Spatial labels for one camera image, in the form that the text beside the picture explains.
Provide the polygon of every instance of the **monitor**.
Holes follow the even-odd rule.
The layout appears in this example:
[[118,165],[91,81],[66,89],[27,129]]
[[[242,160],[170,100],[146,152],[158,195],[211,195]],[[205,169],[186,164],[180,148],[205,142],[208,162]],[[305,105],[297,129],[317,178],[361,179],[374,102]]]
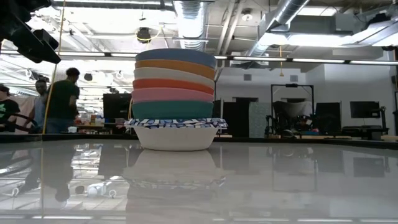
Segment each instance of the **monitor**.
[[350,102],[352,118],[380,118],[380,105],[377,101]]

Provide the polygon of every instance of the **blue and white pattern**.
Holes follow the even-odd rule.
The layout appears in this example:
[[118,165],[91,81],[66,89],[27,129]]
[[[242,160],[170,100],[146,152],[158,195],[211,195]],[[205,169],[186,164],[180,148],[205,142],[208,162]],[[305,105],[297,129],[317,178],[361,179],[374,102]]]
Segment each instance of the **blue and white pattern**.
[[124,126],[131,128],[134,126],[143,128],[220,128],[228,127],[226,121],[221,118],[202,118],[202,119],[131,119],[124,123]]

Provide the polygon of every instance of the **person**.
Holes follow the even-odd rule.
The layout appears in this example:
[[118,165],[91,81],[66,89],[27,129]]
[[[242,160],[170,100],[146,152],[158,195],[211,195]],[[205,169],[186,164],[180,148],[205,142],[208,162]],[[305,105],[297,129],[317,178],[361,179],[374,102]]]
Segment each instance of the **person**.
[[[37,80],[36,91],[39,94],[39,97],[35,99],[35,105],[32,111],[29,113],[29,118],[33,119],[37,123],[36,131],[41,131],[44,124],[44,112],[45,112],[45,98],[44,95],[47,91],[47,83],[45,80]],[[29,124],[29,120],[27,120],[24,124],[26,127]]]
[[79,98],[80,90],[75,85],[79,79],[80,72],[77,68],[67,70],[67,79],[57,81],[45,94],[45,100],[49,101],[47,113],[46,133],[60,134],[68,131],[73,126],[76,115],[76,100]]
[[12,114],[21,112],[19,105],[14,100],[10,100],[10,89],[3,84],[0,84],[0,133],[1,132],[15,132],[15,124],[17,117]]

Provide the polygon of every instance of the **blue bowl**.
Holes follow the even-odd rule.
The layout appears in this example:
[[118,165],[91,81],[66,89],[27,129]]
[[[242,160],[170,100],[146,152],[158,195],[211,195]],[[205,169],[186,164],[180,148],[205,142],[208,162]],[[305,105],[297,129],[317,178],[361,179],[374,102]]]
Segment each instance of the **blue bowl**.
[[151,101],[132,106],[134,119],[197,119],[213,116],[213,103],[204,101]]
[[216,68],[216,59],[210,54],[189,49],[155,49],[147,50],[136,56],[136,61],[141,60],[180,60]]

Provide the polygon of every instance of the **white wall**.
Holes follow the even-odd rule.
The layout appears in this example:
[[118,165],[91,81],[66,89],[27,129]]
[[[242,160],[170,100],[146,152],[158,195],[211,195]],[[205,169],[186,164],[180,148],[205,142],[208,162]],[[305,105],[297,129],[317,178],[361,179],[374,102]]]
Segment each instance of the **white wall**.
[[[380,60],[388,60],[387,54]],[[387,66],[320,65],[307,73],[308,84],[315,85],[315,102],[342,101],[342,126],[381,125],[381,119],[351,118],[350,101],[379,101],[385,106],[386,124],[395,133],[394,87]]]
[[[252,81],[243,81],[244,74],[251,74]],[[298,75],[298,84],[305,84],[305,73],[300,69],[283,69],[284,76],[280,76],[280,69],[224,68],[217,82],[216,99],[232,102],[234,97],[259,98],[261,103],[271,102],[271,84],[286,84],[290,82],[290,75]],[[301,88],[284,88],[277,90],[274,101],[281,98],[309,98],[308,93]]]

